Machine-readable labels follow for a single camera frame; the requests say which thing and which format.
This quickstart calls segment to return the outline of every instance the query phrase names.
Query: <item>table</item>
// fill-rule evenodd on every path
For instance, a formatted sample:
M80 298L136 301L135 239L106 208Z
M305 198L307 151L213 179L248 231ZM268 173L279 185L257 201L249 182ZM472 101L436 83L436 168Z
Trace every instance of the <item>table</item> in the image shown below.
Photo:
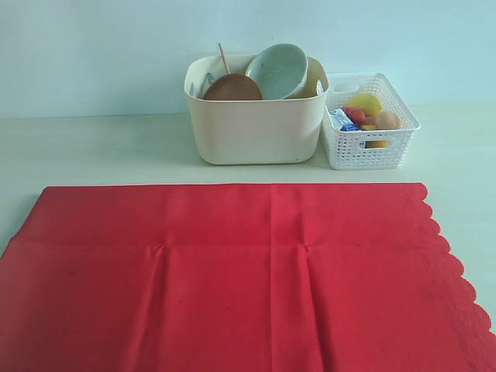
M302 164L209 165L188 115L0 121L0 253L50 185L421 181L477 303L496 319L496 102L411 109L422 128L405 162L379 171L334 171L320 144Z

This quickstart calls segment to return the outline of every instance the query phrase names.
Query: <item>bowl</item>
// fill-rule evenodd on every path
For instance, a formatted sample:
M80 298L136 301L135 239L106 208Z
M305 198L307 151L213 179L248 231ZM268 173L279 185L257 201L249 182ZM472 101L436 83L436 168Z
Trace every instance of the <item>bowl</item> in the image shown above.
M262 91L263 99L298 96L305 86L308 58L293 44L276 44L257 54L246 69Z

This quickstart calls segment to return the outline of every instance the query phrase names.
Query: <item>white wall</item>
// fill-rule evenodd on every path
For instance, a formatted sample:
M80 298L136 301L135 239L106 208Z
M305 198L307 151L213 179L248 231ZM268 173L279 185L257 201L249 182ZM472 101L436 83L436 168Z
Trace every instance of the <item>white wall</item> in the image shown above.
M408 104L496 101L494 0L0 0L0 118L186 112L188 65L300 45Z

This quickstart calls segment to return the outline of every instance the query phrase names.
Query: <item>cream plastic bin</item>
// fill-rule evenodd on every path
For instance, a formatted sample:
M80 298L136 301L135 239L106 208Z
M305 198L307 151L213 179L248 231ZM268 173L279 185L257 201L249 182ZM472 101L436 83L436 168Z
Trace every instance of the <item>cream plastic bin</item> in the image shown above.
M227 56L231 72L244 73L254 55ZM308 58L305 91L323 93L311 98L275 101L206 101L202 94L205 75L225 74L220 57L196 60L186 73L188 99L196 147L211 164L284 164L310 158L317 147L322 116L326 110L329 82L322 65Z
M333 169L391 169L401 165L420 123L401 100L389 80L383 74L328 74L332 88L327 96L327 108L338 109L353 95L371 93L376 95L384 110L398 115L401 128L395 130L371 130L341 132L333 127L329 112L322 120L322 142ZM364 148L366 141L389 141L384 148Z

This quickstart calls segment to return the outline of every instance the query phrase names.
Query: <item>red tablecloth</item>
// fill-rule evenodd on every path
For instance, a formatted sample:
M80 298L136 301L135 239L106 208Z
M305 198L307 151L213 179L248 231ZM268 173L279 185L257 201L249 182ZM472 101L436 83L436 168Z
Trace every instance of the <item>red tablecloth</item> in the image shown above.
M496 370L422 184L48 188L0 259L1 372Z

